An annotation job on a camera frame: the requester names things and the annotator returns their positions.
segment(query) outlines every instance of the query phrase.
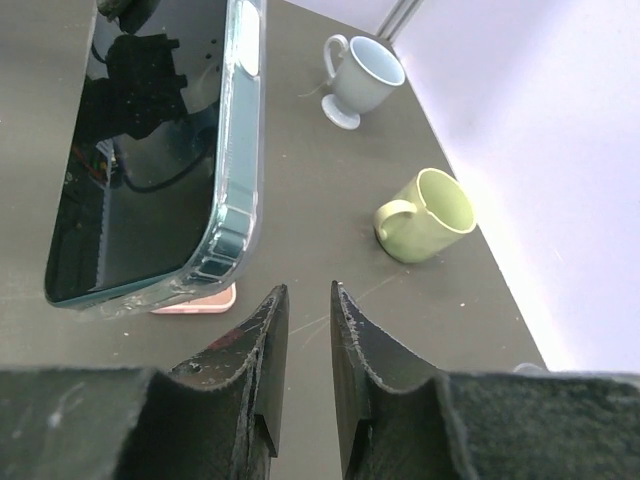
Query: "mug rim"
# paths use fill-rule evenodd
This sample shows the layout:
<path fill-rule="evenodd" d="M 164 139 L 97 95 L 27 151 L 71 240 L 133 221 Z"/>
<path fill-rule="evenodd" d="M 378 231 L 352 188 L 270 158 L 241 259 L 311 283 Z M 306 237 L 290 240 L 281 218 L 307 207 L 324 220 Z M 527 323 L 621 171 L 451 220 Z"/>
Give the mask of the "mug rim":
<path fill-rule="evenodd" d="M 435 215 L 433 212 L 431 212 L 431 210 L 427 208 L 427 202 L 425 201 L 424 196 L 422 195 L 422 189 L 420 188 L 420 179 L 424 174 L 428 172 L 435 172 L 438 175 L 445 177 L 447 180 L 449 180 L 451 183 L 453 183 L 453 185 L 455 185 L 458 188 L 458 190 L 462 193 L 462 195 L 464 195 L 464 198 L 469 204 L 469 208 L 471 209 L 471 216 L 473 217 L 473 221 L 471 222 L 471 225 L 469 225 L 468 228 L 465 228 L 463 230 L 453 228 L 451 225 L 447 225 L 442 220 L 440 220 L 440 218 L 437 215 Z M 467 192 L 464 190 L 464 188 L 462 188 L 462 185 L 460 185 L 460 182 L 458 182 L 458 180 L 453 178 L 453 176 L 449 175 L 447 172 L 443 170 L 440 170 L 439 168 L 432 168 L 432 167 L 423 168 L 418 172 L 418 175 L 416 176 L 416 189 L 418 190 L 418 197 L 420 198 L 420 202 L 422 202 L 422 207 L 436 220 L 436 222 L 438 222 L 444 228 L 451 230 L 452 232 L 459 233 L 461 235 L 462 234 L 466 235 L 467 233 L 471 233 L 473 232 L 473 230 L 475 230 L 478 223 L 478 219 L 476 217 L 476 209 L 473 206 L 473 203 L 471 202 L 469 195 L 467 195 Z"/>
<path fill-rule="evenodd" d="M 353 42 L 355 42 L 356 40 L 365 40 L 368 43 L 373 43 L 375 44 L 377 47 L 381 48 L 384 51 L 384 54 L 388 57 L 391 58 L 396 64 L 397 66 L 400 68 L 400 72 L 402 73 L 402 79 L 398 82 L 390 82 L 388 80 L 385 80 L 384 78 L 380 77 L 379 75 L 376 75 L 375 73 L 373 73 L 369 68 L 367 68 L 365 66 L 364 63 L 362 63 L 362 60 L 360 60 L 358 58 L 358 55 L 356 55 L 355 50 L 353 48 Z M 351 55 L 353 56 L 353 59 L 356 61 L 356 63 L 358 65 L 360 65 L 360 67 L 362 67 L 362 69 L 367 72 L 369 75 L 371 75 L 373 78 L 375 78 L 376 80 L 378 80 L 380 83 L 384 83 L 385 85 L 389 85 L 390 87 L 399 87 L 401 85 L 404 84 L 404 82 L 407 79 L 407 74 L 404 71 L 404 67 L 402 66 L 402 63 L 400 63 L 400 60 L 398 60 L 396 58 L 396 56 L 391 53 L 391 51 L 389 51 L 389 49 L 387 47 L 385 47 L 384 45 L 382 45 L 380 42 L 376 42 L 374 39 L 369 38 L 369 37 L 364 37 L 362 35 L 356 35 L 355 37 L 352 37 L 351 40 L 349 40 L 349 48 L 351 49 Z"/>

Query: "table surface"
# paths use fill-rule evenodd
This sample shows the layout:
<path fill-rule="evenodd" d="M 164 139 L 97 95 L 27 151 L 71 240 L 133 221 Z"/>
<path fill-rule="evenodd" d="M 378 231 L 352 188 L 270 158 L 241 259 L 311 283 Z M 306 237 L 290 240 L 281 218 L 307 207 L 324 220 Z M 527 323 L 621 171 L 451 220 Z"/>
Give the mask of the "table surface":
<path fill-rule="evenodd" d="M 279 283 L 291 320 L 281 455 L 272 478 L 339 478 L 327 328 L 341 280 L 369 317 L 446 369 L 541 364 L 481 232 L 424 264 L 378 246 L 375 209 L 424 167 L 449 170 L 407 84 L 356 131 L 320 108 L 322 45 L 352 28 L 281 0 L 268 15 L 266 185 L 257 251 L 238 301 L 219 316 L 139 315 L 79 323 L 42 284 L 82 87 L 92 8 L 83 0 L 9 0 L 0 20 L 0 364 L 167 368 L 247 317 Z"/>

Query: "mug handle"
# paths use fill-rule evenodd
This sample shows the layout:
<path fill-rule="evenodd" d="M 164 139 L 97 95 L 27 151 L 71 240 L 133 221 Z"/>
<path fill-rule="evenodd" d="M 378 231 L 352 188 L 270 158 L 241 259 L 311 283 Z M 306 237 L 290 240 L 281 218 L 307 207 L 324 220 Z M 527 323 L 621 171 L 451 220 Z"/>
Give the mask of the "mug handle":
<path fill-rule="evenodd" d="M 331 85 L 333 79 L 336 78 L 336 69 L 333 66 L 333 62 L 331 61 L 331 44 L 336 42 L 340 44 L 340 53 L 338 56 L 342 58 L 347 51 L 349 51 L 349 41 L 345 38 L 344 35 L 332 35 L 327 39 L 324 44 L 324 65 L 327 67 L 327 74 L 329 75 L 329 80 L 327 83 Z"/>
<path fill-rule="evenodd" d="M 405 214 L 413 217 L 418 212 L 418 207 L 416 207 L 413 203 L 407 202 L 406 200 L 391 200 L 388 203 L 385 203 L 381 206 L 373 216 L 373 228 L 375 228 L 378 233 L 378 237 L 381 241 L 387 239 L 389 234 L 384 229 L 384 224 L 391 217 L 396 215 Z"/>

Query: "pink object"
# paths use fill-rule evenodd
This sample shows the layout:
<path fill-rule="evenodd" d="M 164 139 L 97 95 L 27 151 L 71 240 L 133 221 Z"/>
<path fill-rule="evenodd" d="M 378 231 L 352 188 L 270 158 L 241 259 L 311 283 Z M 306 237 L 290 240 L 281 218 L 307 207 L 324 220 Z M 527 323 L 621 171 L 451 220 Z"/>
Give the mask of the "pink object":
<path fill-rule="evenodd" d="M 190 302 L 159 308 L 152 313 L 157 314 L 192 314 L 192 313 L 223 313 L 229 310 L 236 301 L 236 284 L 210 297 L 198 298 Z"/>

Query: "white oval button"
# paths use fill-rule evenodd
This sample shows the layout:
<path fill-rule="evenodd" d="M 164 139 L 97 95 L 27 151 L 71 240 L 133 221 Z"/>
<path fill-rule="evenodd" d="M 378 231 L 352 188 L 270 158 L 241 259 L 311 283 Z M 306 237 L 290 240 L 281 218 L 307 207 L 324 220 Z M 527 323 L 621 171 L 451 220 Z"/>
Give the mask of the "white oval button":
<path fill-rule="evenodd" d="M 249 75 L 260 71 L 260 14 L 256 7 L 244 1 L 240 11 L 240 40 L 238 42 L 240 64 Z"/>

